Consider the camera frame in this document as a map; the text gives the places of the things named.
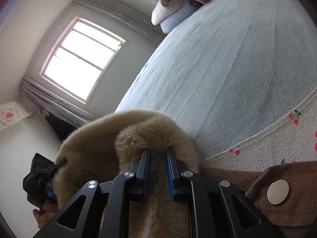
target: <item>window frame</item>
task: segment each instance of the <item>window frame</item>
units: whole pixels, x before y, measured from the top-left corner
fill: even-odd
[[[114,51],[114,54],[113,56],[110,58],[110,60],[107,62],[106,66],[104,67],[104,69],[96,66],[95,64],[91,63],[90,61],[82,58],[81,56],[75,54],[74,52],[71,52],[69,51],[68,49],[64,48],[61,46],[61,44],[64,42],[64,40],[67,38],[68,34],[73,30],[74,26],[76,23],[78,22],[81,22],[87,26],[90,26],[108,36],[110,36],[111,38],[117,40],[118,42],[120,42],[119,46],[118,46],[118,49],[116,51],[114,51],[112,48],[100,43],[99,41],[93,39],[92,37],[89,37],[88,35],[85,35],[83,33],[81,33],[80,31],[77,31],[77,30],[74,30],[90,39],[92,39],[93,41],[95,42],[98,42],[99,44],[102,44],[103,46],[107,47],[108,49]],[[54,85],[55,87],[57,87],[58,89],[60,89],[61,91],[63,91],[64,93],[68,94],[69,96],[71,96],[72,98],[74,98],[75,100],[77,100],[78,102],[82,103],[83,105],[88,105],[89,102],[90,102],[90,99],[93,97],[93,94],[94,92],[96,91],[96,88],[98,86],[98,83],[99,83],[99,80],[102,78],[102,75],[104,74],[104,72],[106,71],[107,67],[109,66],[109,64],[111,63],[111,61],[114,59],[114,57],[117,55],[117,53],[119,52],[119,50],[122,48],[122,46],[124,45],[124,43],[126,43],[126,40],[124,40],[123,38],[119,37],[118,35],[116,35],[115,33],[112,33],[111,31],[93,23],[93,22],[90,22],[84,18],[81,18],[81,17],[78,17],[78,16],[75,16],[71,22],[67,25],[67,27],[64,29],[64,31],[61,33],[61,35],[59,36],[59,38],[57,39],[57,41],[55,42],[55,44],[53,45],[53,47],[51,48],[49,54],[47,55],[42,67],[41,67],[41,70],[39,72],[39,75],[45,79],[46,81],[48,81],[49,83],[51,83],[52,85]],[[85,61],[86,63],[90,64],[91,66],[97,68],[98,70],[101,71],[98,79],[96,80],[94,86],[92,87],[91,91],[89,92],[89,95],[86,99],[83,99],[79,96],[77,96],[76,94],[74,94],[73,92],[69,91],[68,89],[66,89],[65,87],[63,87],[62,85],[58,84],[57,82],[55,82],[54,80],[52,80],[50,77],[48,77],[47,75],[45,75],[45,70],[47,68],[47,66],[49,65],[49,63],[51,62],[51,59],[55,56],[57,50],[59,48],[62,48],[64,49],[65,51],[75,55],[77,58]]]

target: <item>metal screw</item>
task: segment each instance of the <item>metal screw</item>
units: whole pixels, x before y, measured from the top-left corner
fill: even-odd
[[[184,176],[184,177],[192,177],[192,176],[193,176],[193,172],[191,172],[191,171],[185,171],[185,172],[183,172],[183,176]]]
[[[125,176],[126,178],[133,177],[133,176],[134,176],[134,172],[131,172],[131,171],[125,172],[125,173],[124,173],[124,176]]]
[[[88,188],[95,188],[97,186],[97,182],[96,181],[90,181],[89,183],[87,183]]]
[[[229,187],[229,186],[230,186],[230,182],[227,181],[227,180],[222,180],[222,181],[220,182],[220,185],[221,185],[222,187]]]

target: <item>metal snap button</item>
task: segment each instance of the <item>metal snap button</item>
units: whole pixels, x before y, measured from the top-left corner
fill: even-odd
[[[286,199],[288,192],[288,183],[285,180],[277,180],[267,190],[267,199],[271,204],[277,205]]]

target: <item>white cloth with pink print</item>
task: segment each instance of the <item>white cloth with pink print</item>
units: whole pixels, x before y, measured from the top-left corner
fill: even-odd
[[[28,116],[28,113],[14,101],[0,105],[0,130]]]

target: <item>beige furry cloth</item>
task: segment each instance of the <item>beige furry cloth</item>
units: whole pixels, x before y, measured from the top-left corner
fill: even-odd
[[[151,172],[145,203],[130,204],[129,237],[188,237],[187,203],[170,198],[165,149],[189,170],[199,172],[198,157],[190,138],[166,115],[154,111],[126,111],[94,121],[71,134],[56,160],[67,164],[53,181],[58,206],[62,207],[88,181],[113,180],[128,171],[149,147]]]

